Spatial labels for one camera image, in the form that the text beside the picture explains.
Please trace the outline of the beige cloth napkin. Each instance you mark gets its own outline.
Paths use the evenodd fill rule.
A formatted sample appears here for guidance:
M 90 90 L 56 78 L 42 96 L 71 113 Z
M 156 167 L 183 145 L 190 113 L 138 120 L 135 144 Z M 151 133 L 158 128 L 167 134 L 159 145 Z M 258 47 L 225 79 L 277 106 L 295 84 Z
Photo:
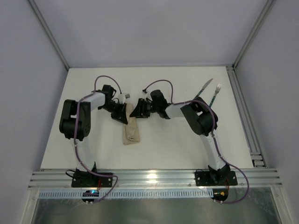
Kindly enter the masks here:
M 127 104 L 126 106 L 126 117 L 128 123 L 123 125 L 122 128 L 122 143 L 123 145 L 131 145 L 139 143 L 140 133 L 137 125 L 137 120 L 135 117 L 130 117 L 131 112 L 134 110 L 134 106 L 132 104 Z

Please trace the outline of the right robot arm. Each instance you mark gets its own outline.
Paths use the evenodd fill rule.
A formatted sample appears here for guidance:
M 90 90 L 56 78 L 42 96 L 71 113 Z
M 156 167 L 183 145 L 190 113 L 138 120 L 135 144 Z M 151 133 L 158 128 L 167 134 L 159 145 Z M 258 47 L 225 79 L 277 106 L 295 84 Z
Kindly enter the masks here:
M 169 103 L 160 90 L 152 91 L 150 97 L 151 99 L 138 99 L 130 117 L 148 118 L 150 114 L 157 113 L 163 119 L 185 118 L 205 147 L 210 181 L 214 185 L 225 183 L 230 165 L 221 156 L 216 139 L 218 117 L 210 106 L 201 97 L 182 103 Z

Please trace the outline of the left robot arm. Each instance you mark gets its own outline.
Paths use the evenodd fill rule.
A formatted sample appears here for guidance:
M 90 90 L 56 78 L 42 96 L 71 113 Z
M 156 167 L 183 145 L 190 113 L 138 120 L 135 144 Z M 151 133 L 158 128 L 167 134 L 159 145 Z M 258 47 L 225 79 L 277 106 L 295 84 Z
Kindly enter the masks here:
M 115 175 L 99 173 L 93 152 L 89 146 L 88 136 L 92 128 L 92 111 L 104 109 L 111 118 L 122 124 L 128 124 L 126 115 L 126 97 L 121 93 L 114 100 L 116 90 L 110 85 L 104 85 L 101 90 L 93 90 L 80 100 L 67 99 L 64 101 L 61 113 L 59 131 L 65 138 L 73 141 L 75 157 L 78 165 L 72 175 L 74 182 L 94 181 L 96 178 L 112 180 Z

